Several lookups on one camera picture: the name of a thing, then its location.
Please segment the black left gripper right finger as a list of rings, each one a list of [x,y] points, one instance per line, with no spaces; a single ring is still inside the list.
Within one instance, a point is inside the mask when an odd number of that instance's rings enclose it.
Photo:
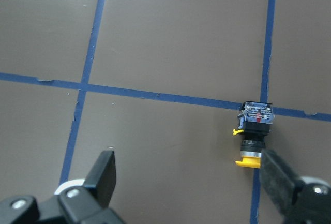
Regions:
[[[298,175],[273,150],[262,150],[260,183],[283,223],[330,223],[330,183]]]

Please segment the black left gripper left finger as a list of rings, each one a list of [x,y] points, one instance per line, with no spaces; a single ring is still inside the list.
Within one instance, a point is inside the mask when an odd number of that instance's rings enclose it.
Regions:
[[[66,223],[116,223],[109,208],[116,186],[113,150],[101,152],[85,179],[60,184],[55,191]]]

